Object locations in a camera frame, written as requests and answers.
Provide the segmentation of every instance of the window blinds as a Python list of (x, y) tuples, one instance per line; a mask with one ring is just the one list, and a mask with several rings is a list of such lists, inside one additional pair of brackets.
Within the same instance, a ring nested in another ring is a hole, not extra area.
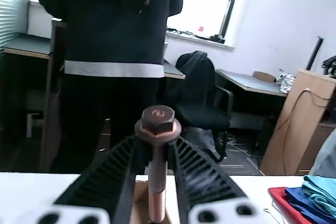
[(22, 4), (23, 0), (0, 0), (0, 57), (2, 47), (17, 36), (17, 31), (22, 31)]

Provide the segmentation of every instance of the reflective stripe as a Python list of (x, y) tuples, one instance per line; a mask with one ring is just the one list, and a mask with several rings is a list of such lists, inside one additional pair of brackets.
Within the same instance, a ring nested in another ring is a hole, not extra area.
[(65, 73), (97, 77), (164, 77), (163, 65), (151, 63), (90, 62), (66, 60)]

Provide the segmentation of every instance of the office chair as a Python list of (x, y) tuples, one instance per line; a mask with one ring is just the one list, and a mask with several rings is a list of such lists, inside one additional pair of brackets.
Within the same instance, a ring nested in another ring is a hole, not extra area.
[[(183, 137), (191, 126), (212, 131), (218, 155), (206, 143), (195, 144), (219, 163), (226, 157), (226, 132), (230, 126), (233, 94), (215, 84), (215, 68), (205, 52), (184, 54), (179, 57), (175, 66), (186, 75), (186, 79), (167, 82), (165, 102), (175, 109), (176, 118), (182, 125)], [(223, 93), (227, 96), (226, 112), (214, 106), (215, 96)], [(220, 133), (223, 133), (222, 142), (218, 139)]]

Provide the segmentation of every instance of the blue cloth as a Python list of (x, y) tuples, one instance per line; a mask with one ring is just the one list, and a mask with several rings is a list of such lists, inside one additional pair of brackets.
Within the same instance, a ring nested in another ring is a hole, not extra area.
[(336, 179), (306, 175), (302, 190), (315, 206), (336, 218)]
[(336, 220), (331, 215), (325, 214), (315, 206), (313, 201), (309, 200), (309, 196), (302, 191), (301, 187), (286, 188), (285, 193), (288, 203), (311, 223), (336, 223)]

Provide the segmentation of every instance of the mounting hole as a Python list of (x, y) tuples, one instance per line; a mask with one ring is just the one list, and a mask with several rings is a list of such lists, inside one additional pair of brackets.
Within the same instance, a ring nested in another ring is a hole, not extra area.
[(252, 209), (246, 205), (237, 207), (236, 211), (239, 215), (253, 215)]
[(51, 212), (46, 215), (43, 215), (38, 224), (55, 224), (59, 219), (59, 214), (56, 212)]
[(82, 219), (78, 224), (98, 224), (98, 218), (95, 216), (88, 216)]
[(217, 216), (214, 212), (206, 210), (198, 214), (198, 221), (200, 223), (212, 223), (217, 221)]

